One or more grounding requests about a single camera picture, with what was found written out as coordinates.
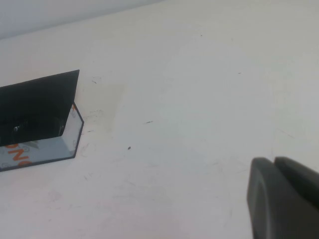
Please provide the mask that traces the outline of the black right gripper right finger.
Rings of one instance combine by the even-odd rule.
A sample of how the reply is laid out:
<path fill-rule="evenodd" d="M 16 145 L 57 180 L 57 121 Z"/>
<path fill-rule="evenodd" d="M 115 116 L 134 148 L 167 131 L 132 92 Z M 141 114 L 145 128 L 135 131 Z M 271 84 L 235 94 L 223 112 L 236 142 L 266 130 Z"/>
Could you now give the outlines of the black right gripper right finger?
<path fill-rule="evenodd" d="M 287 157 L 274 165 L 281 184 L 274 199 L 275 239 L 319 237 L 319 174 Z"/>

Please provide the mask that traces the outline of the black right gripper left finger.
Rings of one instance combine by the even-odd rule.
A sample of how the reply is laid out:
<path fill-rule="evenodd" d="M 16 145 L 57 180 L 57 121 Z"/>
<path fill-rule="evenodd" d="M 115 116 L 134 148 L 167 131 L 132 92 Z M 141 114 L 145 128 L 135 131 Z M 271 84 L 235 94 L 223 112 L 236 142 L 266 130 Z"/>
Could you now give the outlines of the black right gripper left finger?
<path fill-rule="evenodd" d="M 251 163 L 247 204 L 255 239 L 296 239 L 300 197 L 270 160 Z"/>

